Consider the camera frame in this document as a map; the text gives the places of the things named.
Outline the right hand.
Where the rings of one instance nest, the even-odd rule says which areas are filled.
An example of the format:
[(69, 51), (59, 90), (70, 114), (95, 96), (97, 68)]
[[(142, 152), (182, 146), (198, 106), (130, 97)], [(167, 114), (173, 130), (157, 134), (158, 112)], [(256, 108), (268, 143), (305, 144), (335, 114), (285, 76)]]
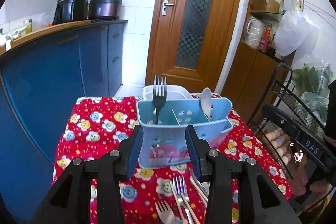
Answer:
[(292, 156), (287, 169), (290, 173), (288, 183), (295, 198), (304, 195), (322, 198), (333, 189), (324, 172), (304, 152), (299, 149)]

